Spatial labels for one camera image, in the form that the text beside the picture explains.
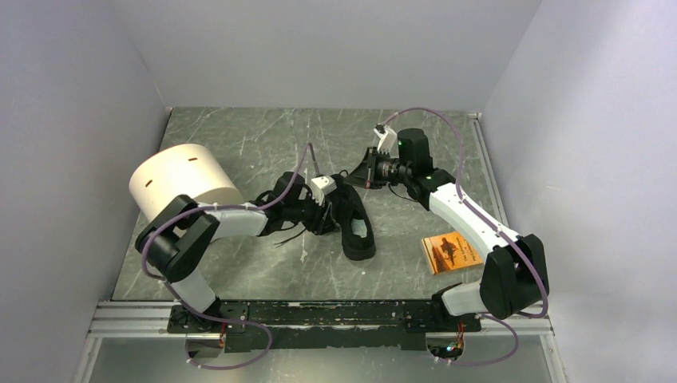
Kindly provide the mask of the black shoe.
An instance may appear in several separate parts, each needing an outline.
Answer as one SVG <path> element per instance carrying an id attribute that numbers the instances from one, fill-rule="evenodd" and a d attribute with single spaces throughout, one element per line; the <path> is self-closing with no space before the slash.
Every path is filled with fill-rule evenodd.
<path id="1" fill-rule="evenodd" d="M 336 189 L 328 195 L 331 218 L 340 227 L 343 254 L 351 261 L 371 259 L 376 253 L 374 232 L 360 195 L 339 175 L 331 175 Z"/>

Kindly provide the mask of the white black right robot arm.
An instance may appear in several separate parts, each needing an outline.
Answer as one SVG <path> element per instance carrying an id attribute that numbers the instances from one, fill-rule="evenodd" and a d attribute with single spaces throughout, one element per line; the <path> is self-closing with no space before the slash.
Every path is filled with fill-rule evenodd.
<path id="1" fill-rule="evenodd" d="M 346 178 L 348 184 L 380 189 L 402 184 L 407 195 L 444 219 L 478 253 L 481 279 L 436 294 L 431 321 L 451 330 L 463 314 L 491 314 L 505 319 L 548 297 L 544 245 L 535 235 L 519 235 L 499 223 L 462 190 L 457 178 L 434 167 L 429 141 L 419 128 L 395 132 L 386 124 L 374 129 L 378 145 L 369 147 Z"/>

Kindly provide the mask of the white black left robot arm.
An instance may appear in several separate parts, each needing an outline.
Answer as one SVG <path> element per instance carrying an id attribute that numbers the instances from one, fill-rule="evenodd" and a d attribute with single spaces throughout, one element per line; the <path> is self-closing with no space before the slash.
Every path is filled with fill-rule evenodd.
<path id="1" fill-rule="evenodd" d="M 209 245 L 233 236 L 263 237 L 303 226 L 305 231 L 331 231 L 329 196 L 337 188 L 329 176 L 305 180 L 285 172 L 275 187 L 237 205 L 197 203 L 175 197 L 137 236 L 135 248 L 154 267 L 174 295 L 191 307 L 189 321 L 200 331 L 214 330 L 221 303 L 198 266 Z"/>

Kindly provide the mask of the orange book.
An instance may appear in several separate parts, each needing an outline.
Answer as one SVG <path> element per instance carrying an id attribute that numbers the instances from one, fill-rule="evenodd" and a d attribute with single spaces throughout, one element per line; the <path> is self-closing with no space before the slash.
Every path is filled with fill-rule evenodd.
<path id="1" fill-rule="evenodd" d="M 483 264 L 473 246 L 456 231 L 423 238 L 420 244 L 432 275 Z"/>

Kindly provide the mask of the white cylindrical container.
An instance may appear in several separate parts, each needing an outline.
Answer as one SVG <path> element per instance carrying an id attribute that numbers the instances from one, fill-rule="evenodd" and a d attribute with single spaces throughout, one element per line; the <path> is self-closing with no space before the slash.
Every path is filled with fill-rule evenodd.
<path id="1" fill-rule="evenodd" d="M 244 202 L 216 158 L 199 144 L 179 144 L 148 158 L 132 174 L 129 191 L 148 221 L 179 195 L 198 203 Z"/>

